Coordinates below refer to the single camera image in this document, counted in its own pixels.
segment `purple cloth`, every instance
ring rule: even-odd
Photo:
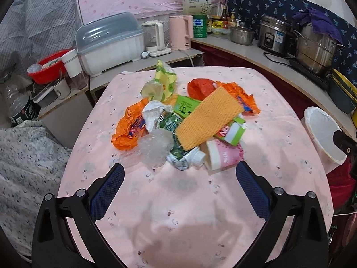
[[[310,23],[314,33],[328,34],[331,38],[343,44],[342,37],[338,29],[333,25],[331,20],[321,11],[313,8],[306,8],[292,16],[293,23],[299,23],[301,26]]]

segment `red plastic basket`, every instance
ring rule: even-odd
[[[52,54],[51,56],[40,60],[38,63],[44,65],[45,63],[51,60],[61,57],[63,54],[69,51],[70,49],[60,50],[59,52],[56,52],[55,54]],[[66,69],[61,60],[46,69],[40,70],[35,73],[28,73],[28,75],[39,85],[45,85],[59,78],[60,69],[62,70],[62,74],[64,75],[66,73]]]

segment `pink tablecloth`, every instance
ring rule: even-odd
[[[187,83],[198,77],[235,81],[254,95],[261,113],[246,118],[242,147],[247,163],[273,187],[298,195],[315,191],[328,229],[333,207],[324,169],[299,119],[270,82],[259,72],[244,68],[175,71],[177,91],[182,95],[187,94]],[[126,107],[141,99],[140,90],[153,73],[118,75],[111,81],[77,139],[58,196],[88,188],[113,166],[120,151],[110,143],[111,136]],[[82,255],[91,259],[73,221],[69,224]],[[264,220],[256,216],[234,168],[214,173],[204,167],[180,172],[166,163],[155,172],[142,164],[126,169],[122,187],[96,224],[130,268],[231,268]],[[290,224],[288,219],[270,258],[278,256]]]

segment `trash can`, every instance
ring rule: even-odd
[[[316,148],[326,174],[344,163],[347,155],[333,143],[332,138],[340,127],[330,115],[320,108],[308,107],[301,123]]]

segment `orange plastic wrapper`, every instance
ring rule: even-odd
[[[216,90],[213,83],[214,81],[208,78],[194,78],[187,84],[187,93],[191,98],[203,101]]]
[[[253,95],[247,95],[244,89],[235,82],[225,84],[223,82],[216,81],[216,85],[217,87],[224,87],[227,92],[229,92],[242,104],[244,107],[243,114],[258,115],[260,113],[260,109],[257,107]]]
[[[119,150],[130,150],[137,145],[138,139],[146,132],[142,110],[149,103],[145,98],[126,108],[125,115],[120,119],[111,142]]]

